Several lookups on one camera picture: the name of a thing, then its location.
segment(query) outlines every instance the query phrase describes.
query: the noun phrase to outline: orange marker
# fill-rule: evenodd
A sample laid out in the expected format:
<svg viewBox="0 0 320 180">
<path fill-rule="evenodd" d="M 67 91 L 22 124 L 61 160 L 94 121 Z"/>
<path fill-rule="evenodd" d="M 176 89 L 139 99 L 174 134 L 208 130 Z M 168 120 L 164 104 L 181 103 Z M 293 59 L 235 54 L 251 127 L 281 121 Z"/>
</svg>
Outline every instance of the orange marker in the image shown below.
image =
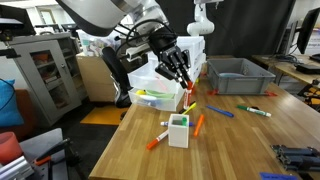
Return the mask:
<svg viewBox="0 0 320 180">
<path fill-rule="evenodd" d="M 147 149 L 151 149 L 153 146 L 157 145 L 159 141 L 161 141 L 163 138 L 165 138 L 169 134 L 169 130 L 166 130 L 162 134 L 160 134 L 155 140 L 153 140 L 151 143 L 147 145 Z"/>
<path fill-rule="evenodd" d="M 201 114 L 200 117 L 199 117 L 199 120 L 198 120 L 196 129 L 194 130 L 194 133 L 193 133 L 193 136 L 194 136 L 194 137 L 197 137 L 197 136 L 198 136 L 198 134 L 199 134 L 199 129 L 200 129 L 200 127 L 201 127 L 201 124 L 203 123 L 203 119 L 204 119 L 204 115 Z"/>
</svg>

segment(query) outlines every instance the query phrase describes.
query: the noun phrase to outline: marker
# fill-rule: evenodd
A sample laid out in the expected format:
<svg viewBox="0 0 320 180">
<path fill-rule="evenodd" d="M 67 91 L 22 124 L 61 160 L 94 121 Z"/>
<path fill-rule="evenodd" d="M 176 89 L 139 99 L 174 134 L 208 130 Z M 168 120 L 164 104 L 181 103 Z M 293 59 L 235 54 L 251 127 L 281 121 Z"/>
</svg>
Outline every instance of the marker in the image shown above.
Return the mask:
<svg viewBox="0 0 320 180">
<path fill-rule="evenodd" d="M 187 114 L 187 112 L 189 112 L 191 109 L 193 109 L 196 106 L 197 106 L 196 102 L 193 101 L 187 110 L 182 109 L 179 111 L 179 114 Z"/>
<path fill-rule="evenodd" d="M 169 125 L 169 122 L 161 122 L 160 125 L 161 125 L 161 126 L 168 126 L 168 125 Z M 190 126 L 194 126 L 193 122 L 189 122 L 189 127 L 190 127 Z"/>
<path fill-rule="evenodd" d="M 207 105 L 207 108 L 212 109 L 212 110 L 214 110 L 214 111 L 217 111 L 217 112 L 219 112 L 219 113 L 221 113 L 221 114 L 224 114 L 224 115 L 226 115 L 226 116 L 234 117 L 234 115 L 233 115 L 232 113 L 228 112 L 228 111 L 223 111 L 223 110 L 221 110 L 221 109 L 215 108 L 215 107 L 210 106 L 210 105 Z"/>
<path fill-rule="evenodd" d="M 193 133 L 193 136 L 194 137 L 197 137 L 198 134 L 199 134 L 199 129 L 201 127 L 201 124 L 203 123 L 203 120 L 204 120 L 204 115 L 201 114 L 200 117 L 199 117 L 199 120 L 197 122 L 197 126 L 196 126 L 196 129 L 194 130 L 194 133 Z"/>
<path fill-rule="evenodd" d="M 188 109 L 190 106 L 192 85 L 193 85 L 193 83 L 191 81 L 188 81 L 188 88 L 186 89 L 186 92 L 184 93 L 183 109 Z"/>
<path fill-rule="evenodd" d="M 253 109 L 253 108 L 249 108 L 249 107 L 246 107 L 246 106 L 238 105 L 237 108 L 243 109 L 243 110 L 246 110 L 246 111 L 250 111 L 250 112 L 253 112 L 253 113 L 256 113 L 256 114 L 260 114 L 260 115 L 263 115 L 263 116 L 267 116 L 267 117 L 271 116 L 270 113 L 267 113 L 267 112 L 264 112 L 264 111 L 260 111 L 260 110 L 256 110 L 256 109 Z"/>
<path fill-rule="evenodd" d="M 169 130 L 166 130 L 165 132 L 160 134 L 155 140 L 153 140 L 152 142 L 150 142 L 147 145 L 147 149 L 151 150 L 151 148 L 153 148 L 155 145 L 157 145 L 159 143 L 159 141 L 161 141 L 163 138 L 165 138 L 168 134 L 169 134 Z"/>
</svg>

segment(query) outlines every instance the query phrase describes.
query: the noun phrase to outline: green marker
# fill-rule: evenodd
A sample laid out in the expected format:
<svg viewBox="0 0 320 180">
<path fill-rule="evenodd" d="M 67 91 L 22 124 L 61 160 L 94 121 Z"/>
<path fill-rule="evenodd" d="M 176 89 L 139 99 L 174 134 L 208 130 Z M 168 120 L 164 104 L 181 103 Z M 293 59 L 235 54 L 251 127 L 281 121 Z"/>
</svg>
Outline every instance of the green marker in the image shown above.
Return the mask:
<svg viewBox="0 0 320 180">
<path fill-rule="evenodd" d="M 249 107 L 245 107 L 245 106 L 241 106 L 241 105 L 238 105 L 237 108 L 243 109 L 243 110 L 246 110 L 246 111 L 250 111 L 250 112 L 253 112 L 253 113 L 256 113 L 256 114 L 260 114 L 260 115 L 263 115 L 263 116 L 267 116 L 267 117 L 271 116 L 270 113 L 267 113 L 267 112 L 264 112 L 264 111 L 260 111 L 260 110 L 256 110 L 256 109 L 253 109 L 253 108 L 249 108 Z"/>
<path fill-rule="evenodd" d="M 187 118 L 185 117 L 182 118 L 182 125 L 187 126 Z"/>
</svg>

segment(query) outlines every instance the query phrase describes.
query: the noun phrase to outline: wooden table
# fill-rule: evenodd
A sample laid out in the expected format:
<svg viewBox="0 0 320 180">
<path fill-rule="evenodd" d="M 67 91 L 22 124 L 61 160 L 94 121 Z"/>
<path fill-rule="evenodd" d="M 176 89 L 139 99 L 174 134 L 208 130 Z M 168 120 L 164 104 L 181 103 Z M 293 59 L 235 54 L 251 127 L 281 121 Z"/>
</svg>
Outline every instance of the wooden table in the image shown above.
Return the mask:
<svg viewBox="0 0 320 180">
<path fill-rule="evenodd" d="M 254 60 L 263 63 L 269 67 L 274 67 L 276 70 L 279 70 L 281 73 L 288 75 L 292 78 L 295 78 L 303 83 L 310 84 L 312 80 L 320 78 L 320 74 L 303 74 L 299 71 L 296 71 L 296 67 L 293 64 L 288 62 L 279 62 L 274 58 L 269 58 L 268 55 L 254 55 L 252 56 Z M 304 64 L 311 64 L 320 66 L 320 63 L 312 61 L 309 59 L 309 56 L 306 55 L 296 55 L 298 59 L 302 59 Z"/>
<path fill-rule="evenodd" d="M 132 105 L 98 160 L 89 179 L 260 179 L 259 172 L 295 174 L 285 171 L 270 145 L 320 149 L 320 114 L 301 101 L 270 84 L 278 96 L 208 96 L 207 79 L 196 85 L 190 121 L 205 120 L 199 136 L 190 128 L 189 148 L 174 148 L 168 138 L 152 150 L 146 145 L 167 128 L 160 126 L 171 112 Z M 206 105 L 232 112 L 235 117 L 207 109 Z M 272 117 L 236 108 L 258 106 Z M 320 179 L 320 173 L 311 173 Z"/>
</svg>

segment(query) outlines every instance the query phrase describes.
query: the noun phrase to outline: blue marker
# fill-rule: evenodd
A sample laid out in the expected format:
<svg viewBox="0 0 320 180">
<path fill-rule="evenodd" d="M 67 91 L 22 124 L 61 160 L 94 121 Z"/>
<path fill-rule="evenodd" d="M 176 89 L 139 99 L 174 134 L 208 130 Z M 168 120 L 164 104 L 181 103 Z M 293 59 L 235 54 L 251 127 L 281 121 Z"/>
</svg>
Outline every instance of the blue marker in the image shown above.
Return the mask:
<svg viewBox="0 0 320 180">
<path fill-rule="evenodd" d="M 217 112 L 219 112 L 219 113 L 221 113 L 221 114 L 224 114 L 224 115 L 226 115 L 226 116 L 234 117 L 234 115 L 233 115 L 232 113 L 227 112 L 227 111 L 223 111 L 223 110 L 218 109 L 218 108 L 215 108 L 215 107 L 213 107 L 213 106 L 207 105 L 207 108 L 212 109 L 212 110 L 214 110 L 214 111 L 217 111 Z"/>
<path fill-rule="evenodd" d="M 168 126 L 169 122 L 161 122 L 160 125 L 161 126 Z M 190 126 L 194 126 L 193 122 L 189 122 L 189 127 Z"/>
</svg>

